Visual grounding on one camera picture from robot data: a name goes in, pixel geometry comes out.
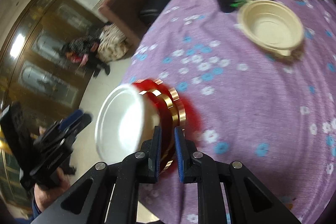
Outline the operator left hand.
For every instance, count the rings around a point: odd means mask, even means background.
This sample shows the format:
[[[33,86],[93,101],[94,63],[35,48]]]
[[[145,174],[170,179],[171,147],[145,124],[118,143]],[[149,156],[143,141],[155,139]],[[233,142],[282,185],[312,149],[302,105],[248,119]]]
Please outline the operator left hand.
[[[34,197],[38,209],[43,212],[46,210],[58,197],[65,193],[70,188],[70,181],[64,174],[61,168],[57,169],[59,178],[59,186],[50,190],[43,190],[38,184],[34,186]]]

